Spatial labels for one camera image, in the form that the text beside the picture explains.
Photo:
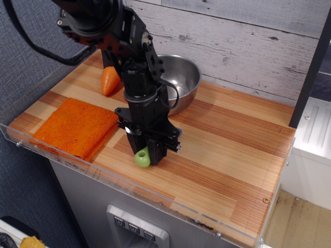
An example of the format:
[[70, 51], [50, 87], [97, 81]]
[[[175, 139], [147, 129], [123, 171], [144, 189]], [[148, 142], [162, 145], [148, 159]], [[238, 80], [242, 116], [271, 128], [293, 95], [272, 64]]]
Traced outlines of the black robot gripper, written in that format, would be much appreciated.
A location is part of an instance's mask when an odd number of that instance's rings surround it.
[[167, 156], [167, 151], [178, 152], [182, 145], [179, 137], [182, 131], [173, 126], [168, 119], [169, 111], [156, 110], [157, 95], [161, 89], [142, 97], [130, 96], [124, 92], [128, 108], [118, 107], [118, 126], [127, 132], [133, 154], [146, 146], [151, 165], [158, 165]]

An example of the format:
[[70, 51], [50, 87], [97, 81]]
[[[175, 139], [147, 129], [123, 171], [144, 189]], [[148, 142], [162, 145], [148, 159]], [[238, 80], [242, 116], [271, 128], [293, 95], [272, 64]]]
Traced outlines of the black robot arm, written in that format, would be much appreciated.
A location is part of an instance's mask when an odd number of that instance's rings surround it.
[[57, 1], [63, 33], [83, 45], [102, 50], [124, 84], [127, 108], [117, 108], [133, 152], [147, 148], [151, 165], [168, 150], [180, 149], [180, 130], [169, 119], [168, 87], [162, 79], [163, 61], [153, 39], [133, 9], [121, 1]]

